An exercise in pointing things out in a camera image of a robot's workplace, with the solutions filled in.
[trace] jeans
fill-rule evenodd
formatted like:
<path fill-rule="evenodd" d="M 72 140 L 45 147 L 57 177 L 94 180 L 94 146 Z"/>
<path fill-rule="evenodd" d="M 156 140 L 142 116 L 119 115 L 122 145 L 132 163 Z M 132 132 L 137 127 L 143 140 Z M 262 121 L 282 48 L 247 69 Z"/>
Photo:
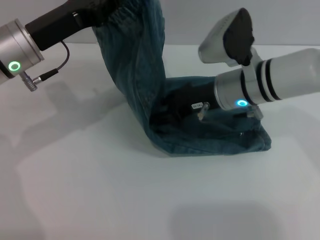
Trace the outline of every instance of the jeans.
<path fill-rule="evenodd" d="M 267 151 L 271 139 L 250 110 L 210 110 L 206 122 L 195 114 L 180 124 L 151 124 L 160 102 L 185 84 L 205 85 L 214 77 L 166 78 L 162 60 L 165 20 L 158 0 L 123 0 L 108 22 L 94 27 L 105 65 L 148 138 L 172 155 L 234 155 Z"/>

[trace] white table surface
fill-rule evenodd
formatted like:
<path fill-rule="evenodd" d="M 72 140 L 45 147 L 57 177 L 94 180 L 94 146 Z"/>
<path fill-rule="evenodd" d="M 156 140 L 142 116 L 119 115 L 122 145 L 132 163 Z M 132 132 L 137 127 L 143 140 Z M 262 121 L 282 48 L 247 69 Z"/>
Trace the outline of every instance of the white table surface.
<path fill-rule="evenodd" d="M 261 106 L 268 152 L 170 158 L 145 136 L 96 44 L 60 74 L 0 87 L 2 240 L 319 240 L 320 94 Z M 263 59 L 305 47 L 257 46 Z M 62 45 L 28 73 L 65 58 Z M 168 77 L 215 76 L 197 46 L 165 46 Z"/>

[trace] green led ring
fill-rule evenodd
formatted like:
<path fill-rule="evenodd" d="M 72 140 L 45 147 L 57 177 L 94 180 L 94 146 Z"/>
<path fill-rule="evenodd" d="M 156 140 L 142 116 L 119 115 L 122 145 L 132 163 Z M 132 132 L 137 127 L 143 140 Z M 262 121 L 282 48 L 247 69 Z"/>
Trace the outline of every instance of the green led ring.
<path fill-rule="evenodd" d="M 9 64 L 9 70 L 12 72 L 18 71 L 21 68 L 21 64 L 17 61 L 12 61 Z"/>

